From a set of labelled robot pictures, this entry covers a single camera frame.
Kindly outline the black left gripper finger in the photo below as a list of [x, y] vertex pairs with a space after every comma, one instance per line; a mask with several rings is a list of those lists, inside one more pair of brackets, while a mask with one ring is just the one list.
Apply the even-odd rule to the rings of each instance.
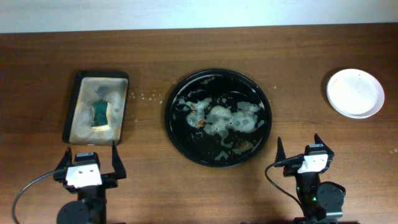
[[125, 179], [126, 178], [126, 170], [124, 168], [124, 164], [118, 154], [118, 150], [115, 142], [112, 144], [112, 167], [114, 169], [114, 173], [117, 179]]
[[72, 165], [72, 151], [70, 147], [67, 147], [63, 157], [61, 158], [55, 170], [64, 170], [71, 165]]

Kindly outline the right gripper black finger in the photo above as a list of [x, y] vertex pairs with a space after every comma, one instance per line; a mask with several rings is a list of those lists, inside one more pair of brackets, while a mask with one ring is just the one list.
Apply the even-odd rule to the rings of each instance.
[[275, 156], [275, 163], [278, 162], [282, 162], [286, 160], [286, 156], [285, 156], [285, 151], [284, 151], [284, 147], [282, 144], [282, 139], [281, 137], [278, 137], [277, 139], [277, 152], [276, 152], [276, 156]]
[[315, 135], [314, 135], [314, 140], [315, 140], [315, 144], [321, 144], [323, 146], [323, 148], [327, 154], [333, 154], [333, 151], [322, 141], [322, 139], [320, 138], [320, 136], [317, 133], [315, 133]]

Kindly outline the yellow green sponge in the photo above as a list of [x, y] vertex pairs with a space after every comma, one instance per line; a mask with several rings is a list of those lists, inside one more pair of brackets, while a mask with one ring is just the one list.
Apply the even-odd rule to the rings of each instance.
[[109, 109], [107, 101], [96, 101], [92, 103], [94, 118], [91, 122], [91, 128], [94, 131], [105, 131], [110, 129]]

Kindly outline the pink white plate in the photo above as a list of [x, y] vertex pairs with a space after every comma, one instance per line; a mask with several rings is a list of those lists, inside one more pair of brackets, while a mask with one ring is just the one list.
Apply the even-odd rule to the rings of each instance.
[[368, 72], [347, 68], [333, 74], [326, 85], [331, 105], [349, 114], [363, 114], [373, 107], [382, 108], [385, 94], [379, 81]]

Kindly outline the pale blue plate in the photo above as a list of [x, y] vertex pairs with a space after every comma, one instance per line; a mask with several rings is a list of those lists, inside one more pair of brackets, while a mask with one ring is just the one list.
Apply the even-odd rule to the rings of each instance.
[[363, 113], [363, 114], [349, 114], [349, 113], [346, 113], [346, 112], [343, 112], [343, 111], [339, 110], [335, 105], [331, 105], [331, 107], [332, 107], [335, 111], [337, 111], [339, 114], [341, 114], [341, 115], [343, 115], [343, 116], [345, 116], [345, 117], [348, 117], [348, 118], [353, 118], [353, 119], [365, 119], [365, 118], [369, 118], [369, 117], [375, 115], [376, 113], [378, 113], [378, 112], [381, 110], [381, 108], [373, 107], [373, 108], [371, 108], [369, 111], [367, 111], [367, 112], [365, 112], [365, 113]]

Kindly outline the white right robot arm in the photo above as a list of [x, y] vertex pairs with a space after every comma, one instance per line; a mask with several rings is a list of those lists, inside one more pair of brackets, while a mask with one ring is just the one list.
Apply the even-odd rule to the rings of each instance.
[[286, 157], [281, 138], [277, 141], [274, 167], [282, 167], [284, 177], [294, 177], [302, 217], [294, 223], [337, 223], [343, 216], [346, 189], [334, 182], [322, 182], [320, 174], [330, 168], [335, 153], [314, 135], [314, 144], [307, 145], [303, 154]]

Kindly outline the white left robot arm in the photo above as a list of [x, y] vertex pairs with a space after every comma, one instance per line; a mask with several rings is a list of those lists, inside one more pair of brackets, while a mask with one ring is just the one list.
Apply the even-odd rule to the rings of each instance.
[[106, 223], [106, 191], [118, 187], [118, 180], [126, 178], [124, 164], [115, 142], [111, 143], [113, 172], [102, 174], [96, 152], [72, 156], [67, 148], [53, 179], [60, 182], [77, 199], [66, 203], [57, 214], [57, 223]]

